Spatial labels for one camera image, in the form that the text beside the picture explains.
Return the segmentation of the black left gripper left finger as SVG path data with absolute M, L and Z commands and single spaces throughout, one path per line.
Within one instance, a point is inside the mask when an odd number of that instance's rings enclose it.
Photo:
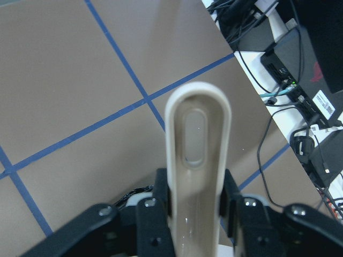
M 167 170 L 160 168 L 151 196 L 121 209 L 95 204 L 24 256 L 174 256 L 168 190 Z

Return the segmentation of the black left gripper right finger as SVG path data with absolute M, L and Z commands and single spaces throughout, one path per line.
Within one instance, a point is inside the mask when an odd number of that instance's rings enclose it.
M 342 256 L 342 225 L 303 203 L 273 210 L 260 195 L 243 194 L 228 169 L 220 216 L 234 256 Z

